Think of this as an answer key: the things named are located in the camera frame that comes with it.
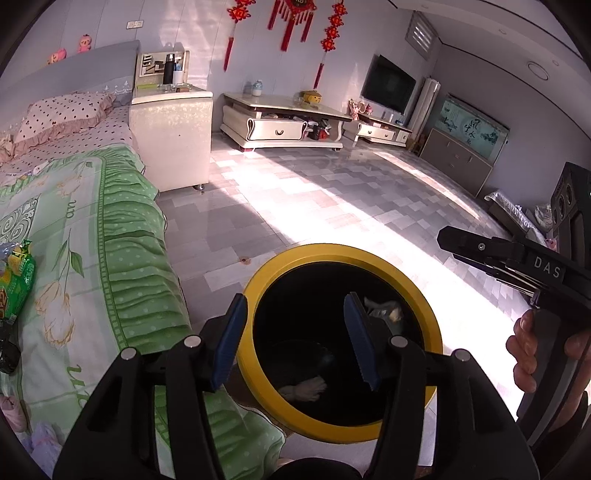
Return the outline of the person's right hand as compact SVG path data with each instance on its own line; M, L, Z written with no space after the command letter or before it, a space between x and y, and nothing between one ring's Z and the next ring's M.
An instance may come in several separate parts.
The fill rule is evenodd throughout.
M528 310L516 321L514 334L508 338L506 343L507 351L516 360L513 369L514 382L520 390L529 394L534 393L537 389L537 383L533 377L537 369L535 354L538 347L534 325L534 311ZM590 349L586 349L590 346L589 339L590 332L585 331L572 336L565 343L565 354L570 359L581 360L582 364L572 390L550 431L563 427L571 420L590 382Z

